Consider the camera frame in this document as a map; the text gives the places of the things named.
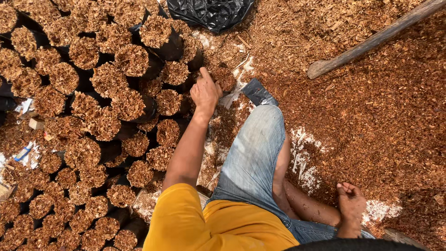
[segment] jeans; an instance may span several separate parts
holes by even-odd
[[[273,105],[257,106],[235,138],[220,179],[208,200],[245,202],[276,215],[300,244],[336,236],[335,227],[290,219],[273,200],[277,156],[285,141],[282,112]],[[374,238],[362,231],[363,238]]]

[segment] person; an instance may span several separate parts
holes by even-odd
[[[284,250],[337,238],[373,238],[361,230],[366,201],[337,184],[339,210],[285,179],[290,139],[280,109],[257,106],[236,136],[202,210],[195,189],[220,85],[206,68],[190,90],[197,108],[169,162],[143,250]]]

